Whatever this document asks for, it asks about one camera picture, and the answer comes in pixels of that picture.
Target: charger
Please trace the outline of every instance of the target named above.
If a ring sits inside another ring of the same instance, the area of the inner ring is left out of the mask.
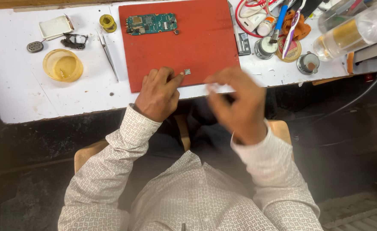
[[[255,10],[248,9],[244,12],[245,15],[248,15],[249,13],[253,13]],[[264,19],[267,17],[266,12],[261,11],[257,14],[254,14],[248,18],[239,18],[240,23],[243,25],[245,29],[247,29],[249,32],[252,32],[257,28],[257,26],[264,21]]]

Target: shirt sleeve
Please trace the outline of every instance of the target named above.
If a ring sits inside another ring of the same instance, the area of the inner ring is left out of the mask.
[[[255,184],[254,202],[280,231],[321,230],[319,208],[292,160],[292,146],[276,137],[265,121],[267,136],[256,145],[231,142]]]
[[[148,140],[161,123],[154,122],[130,104],[118,130],[106,136],[109,145],[90,157],[67,188],[58,229],[127,230],[129,214],[119,210],[133,162],[144,155]]]

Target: purple toothbrush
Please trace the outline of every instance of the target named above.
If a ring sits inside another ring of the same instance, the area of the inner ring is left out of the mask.
[[[298,8],[297,12],[295,12],[294,17],[292,19],[290,32],[288,33],[287,38],[285,39],[285,43],[284,43],[283,59],[285,59],[285,57],[287,56],[287,52],[288,52],[288,49],[290,48],[291,40],[294,36],[294,29],[295,29],[295,26],[297,25],[298,19],[300,18],[301,9],[304,8],[305,1],[306,0],[303,0],[303,3],[301,4],[300,8]]]

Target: phone battery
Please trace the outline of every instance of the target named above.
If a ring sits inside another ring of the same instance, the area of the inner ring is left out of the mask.
[[[251,55],[250,43],[248,41],[247,33],[238,34],[240,37],[240,47],[238,48],[238,55]]]

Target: man's left hand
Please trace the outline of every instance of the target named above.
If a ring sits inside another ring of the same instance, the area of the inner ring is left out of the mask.
[[[134,103],[134,109],[155,122],[163,122],[177,109],[180,93],[177,87],[184,79],[184,73],[174,76],[170,67],[152,69],[144,76],[143,87]]]

